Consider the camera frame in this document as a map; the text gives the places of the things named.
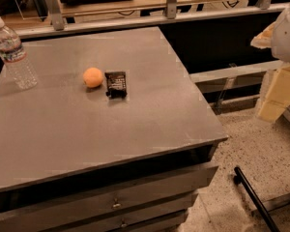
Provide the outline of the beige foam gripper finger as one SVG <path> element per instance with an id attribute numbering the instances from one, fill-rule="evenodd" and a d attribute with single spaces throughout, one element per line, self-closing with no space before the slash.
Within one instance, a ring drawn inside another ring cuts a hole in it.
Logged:
<path id="1" fill-rule="evenodd" d="M 283 64 L 275 71 L 268 71 L 263 79 L 256 117 L 275 122 L 290 105 L 290 64 Z"/>

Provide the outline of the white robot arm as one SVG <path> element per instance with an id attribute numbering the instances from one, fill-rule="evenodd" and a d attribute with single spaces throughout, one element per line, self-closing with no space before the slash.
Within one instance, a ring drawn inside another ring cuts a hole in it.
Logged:
<path id="1" fill-rule="evenodd" d="M 267 71 L 264 75 L 256 117 L 273 123 L 290 105 L 290 4 L 274 23 L 271 51 L 282 65 L 276 71 Z"/>

